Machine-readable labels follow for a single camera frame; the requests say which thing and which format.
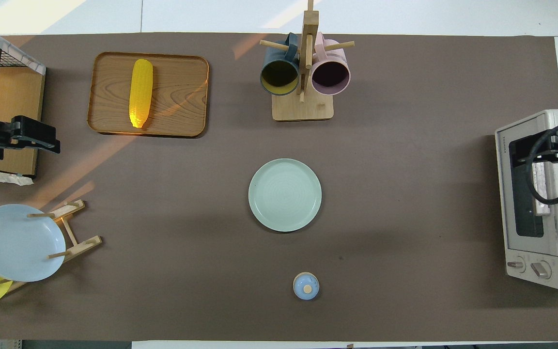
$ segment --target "blue mug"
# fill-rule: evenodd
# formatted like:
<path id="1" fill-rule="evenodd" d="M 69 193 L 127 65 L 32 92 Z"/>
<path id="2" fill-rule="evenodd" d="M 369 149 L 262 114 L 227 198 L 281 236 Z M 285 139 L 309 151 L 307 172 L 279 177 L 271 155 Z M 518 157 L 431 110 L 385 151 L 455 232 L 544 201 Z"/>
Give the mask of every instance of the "blue mug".
<path id="1" fill-rule="evenodd" d="M 299 81 L 299 56 L 296 52 L 297 36 L 289 33 L 285 41 L 277 44 L 288 46 L 287 51 L 268 47 L 260 73 L 262 87 L 273 95 L 287 95 L 296 89 Z"/>

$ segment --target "white floor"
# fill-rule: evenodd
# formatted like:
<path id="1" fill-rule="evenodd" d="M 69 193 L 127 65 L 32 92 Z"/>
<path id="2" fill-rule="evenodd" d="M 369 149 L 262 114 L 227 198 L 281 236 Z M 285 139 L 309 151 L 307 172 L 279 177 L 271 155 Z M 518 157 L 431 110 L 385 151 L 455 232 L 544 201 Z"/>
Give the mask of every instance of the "white floor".
<path id="1" fill-rule="evenodd" d="M 558 0 L 316 0 L 328 33 L 554 36 Z M 0 35 L 301 31 L 306 0 L 0 0 Z M 527 115 L 518 115 L 518 119 Z M 245 342 L 264 349 L 345 347 Z M 243 348 L 243 342 L 138 342 L 136 349 Z M 358 347 L 407 343 L 355 343 Z"/>

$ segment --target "light green plate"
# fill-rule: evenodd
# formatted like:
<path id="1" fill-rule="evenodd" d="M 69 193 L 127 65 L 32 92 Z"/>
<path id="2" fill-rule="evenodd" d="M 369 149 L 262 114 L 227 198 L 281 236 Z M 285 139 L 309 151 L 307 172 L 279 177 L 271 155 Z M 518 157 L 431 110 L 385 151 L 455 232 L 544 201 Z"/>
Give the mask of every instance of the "light green plate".
<path id="1" fill-rule="evenodd" d="M 248 204 L 260 223 L 293 232 L 311 222 L 320 208 L 316 174 L 294 159 L 275 159 L 259 168 L 248 186 Z"/>

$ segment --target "white microwave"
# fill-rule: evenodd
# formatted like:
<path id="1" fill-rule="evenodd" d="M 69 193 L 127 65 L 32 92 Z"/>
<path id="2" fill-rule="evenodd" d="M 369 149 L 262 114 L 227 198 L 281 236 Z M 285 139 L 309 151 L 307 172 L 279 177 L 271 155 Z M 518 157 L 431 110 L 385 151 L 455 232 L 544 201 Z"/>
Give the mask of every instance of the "white microwave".
<path id="1" fill-rule="evenodd" d="M 558 204 L 548 206 L 534 199 L 522 159 L 527 145 L 555 126 L 558 109 L 545 110 L 499 128 L 495 138 L 507 274 L 558 288 Z M 542 196 L 558 197 L 558 163 L 536 162 L 531 172 Z"/>

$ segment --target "black cable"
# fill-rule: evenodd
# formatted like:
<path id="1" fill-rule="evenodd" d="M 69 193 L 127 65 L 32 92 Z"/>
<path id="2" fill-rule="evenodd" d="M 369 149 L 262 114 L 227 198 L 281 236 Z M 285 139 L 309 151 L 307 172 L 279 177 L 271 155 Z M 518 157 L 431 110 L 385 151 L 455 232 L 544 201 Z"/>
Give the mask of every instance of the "black cable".
<path id="1" fill-rule="evenodd" d="M 533 172 L 533 161 L 538 154 L 538 149 L 549 137 L 556 135 L 557 132 L 558 132 L 558 126 L 551 128 L 550 130 L 547 130 L 543 135 L 541 135 L 541 137 L 538 138 L 535 144 L 533 144 L 533 147 L 531 148 L 531 152 L 529 152 L 529 156 L 525 161 L 525 178 L 527 179 L 527 186 L 529 187 L 529 191 L 537 201 L 540 201 L 540 203 L 546 205 L 558 204 L 558 197 L 555 197 L 554 199 L 546 199 L 545 197 L 542 197 L 540 193 L 538 193 L 535 190 L 535 186 L 533 185 L 533 178 L 531 174 Z"/>

